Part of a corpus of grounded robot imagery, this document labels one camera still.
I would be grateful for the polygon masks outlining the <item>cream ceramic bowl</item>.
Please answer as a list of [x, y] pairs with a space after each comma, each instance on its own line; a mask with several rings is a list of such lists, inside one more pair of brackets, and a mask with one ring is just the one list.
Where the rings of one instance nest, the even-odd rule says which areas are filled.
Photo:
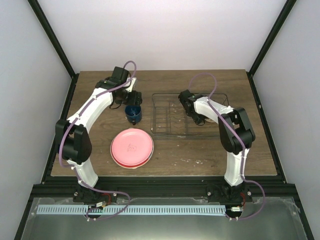
[[204, 121], [208, 122], [208, 123], [214, 123], [214, 124], [218, 124], [218, 122], [219, 122], [217, 118], [211, 119], [211, 118], [207, 118], [207, 117], [204, 119]]

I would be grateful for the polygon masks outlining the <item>blue ceramic mug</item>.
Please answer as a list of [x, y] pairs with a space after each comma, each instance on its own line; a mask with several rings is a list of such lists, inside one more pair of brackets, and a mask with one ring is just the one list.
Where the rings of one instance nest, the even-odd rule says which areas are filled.
[[136, 125], [142, 120], [142, 108], [139, 105], [127, 105], [124, 112], [126, 119], [132, 125]]

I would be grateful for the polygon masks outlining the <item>black wire dish rack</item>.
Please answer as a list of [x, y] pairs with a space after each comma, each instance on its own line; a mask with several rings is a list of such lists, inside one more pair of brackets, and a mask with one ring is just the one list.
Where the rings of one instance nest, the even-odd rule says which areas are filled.
[[150, 130], [156, 139], [217, 139], [218, 125], [204, 121], [201, 125], [187, 116], [178, 99], [178, 93], [154, 93], [151, 97], [152, 111]]

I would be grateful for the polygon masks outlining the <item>pink plastic plate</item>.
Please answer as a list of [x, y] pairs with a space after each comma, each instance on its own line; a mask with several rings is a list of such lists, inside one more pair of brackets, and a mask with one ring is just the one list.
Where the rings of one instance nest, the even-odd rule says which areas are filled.
[[126, 169], [136, 169], [146, 164], [154, 152], [154, 141], [144, 130], [129, 128], [112, 140], [110, 154], [114, 162]]

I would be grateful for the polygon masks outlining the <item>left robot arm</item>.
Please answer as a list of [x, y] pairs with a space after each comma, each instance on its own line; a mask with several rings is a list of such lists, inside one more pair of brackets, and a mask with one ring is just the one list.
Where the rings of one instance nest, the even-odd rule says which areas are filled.
[[98, 81], [88, 100], [68, 119], [55, 124], [55, 143], [61, 167], [75, 172], [78, 184], [86, 187], [84, 195], [97, 202], [102, 189], [97, 186], [98, 175], [90, 156], [92, 144], [89, 132], [103, 111], [114, 103], [130, 105], [141, 103], [141, 93], [133, 88], [137, 82], [136, 71], [116, 66], [111, 76]]

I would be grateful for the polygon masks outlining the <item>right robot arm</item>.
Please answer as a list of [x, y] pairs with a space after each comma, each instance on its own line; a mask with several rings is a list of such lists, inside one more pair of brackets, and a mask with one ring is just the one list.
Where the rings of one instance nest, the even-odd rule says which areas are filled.
[[229, 202], [240, 196], [238, 185], [245, 180], [244, 170], [247, 155], [256, 139], [246, 110], [242, 107], [224, 106], [204, 94], [195, 95], [184, 90], [178, 95], [185, 113], [196, 125], [210, 119], [218, 125], [220, 142], [227, 153], [224, 180], [228, 185], [222, 188], [223, 198]]

